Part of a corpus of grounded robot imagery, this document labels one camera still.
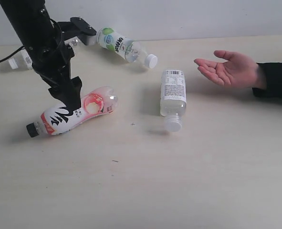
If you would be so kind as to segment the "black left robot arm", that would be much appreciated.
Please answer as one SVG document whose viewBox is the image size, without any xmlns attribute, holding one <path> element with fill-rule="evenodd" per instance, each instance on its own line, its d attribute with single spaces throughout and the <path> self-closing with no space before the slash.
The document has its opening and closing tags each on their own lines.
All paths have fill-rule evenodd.
<svg viewBox="0 0 282 229">
<path fill-rule="evenodd" d="M 43 0 L 1 0 L 0 5 L 32 60 L 33 70 L 50 86 L 51 96 L 74 111 L 81 107 L 82 81 L 71 78 L 74 51 L 52 20 Z"/>
</svg>

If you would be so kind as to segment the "open human hand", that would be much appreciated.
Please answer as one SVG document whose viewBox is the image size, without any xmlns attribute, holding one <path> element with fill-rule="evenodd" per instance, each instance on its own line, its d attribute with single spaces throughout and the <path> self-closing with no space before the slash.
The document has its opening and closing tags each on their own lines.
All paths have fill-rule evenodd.
<svg viewBox="0 0 282 229">
<path fill-rule="evenodd" d="M 225 62 L 197 58 L 198 70 L 213 83 L 236 89 L 266 89 L 266 78 L 259 65 L 249 56 L 239 52 L 217 50 L 214 55 Z"/>
</svg>

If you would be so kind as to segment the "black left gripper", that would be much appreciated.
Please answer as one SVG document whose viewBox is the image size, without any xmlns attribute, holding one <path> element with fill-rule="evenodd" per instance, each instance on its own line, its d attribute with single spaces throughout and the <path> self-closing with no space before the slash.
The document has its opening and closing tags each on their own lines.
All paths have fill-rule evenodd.
<svg viewBox="0 0 282 229">
<path fill-rule="evenodd" d="M 32 40 L 31 59 L 34 71 L 50 88 L 51 96 L 70 111 L 81 107 L 82 80 L 79 76 L 71 79 L 73 48 L 63 41 Z"/>
</svg>

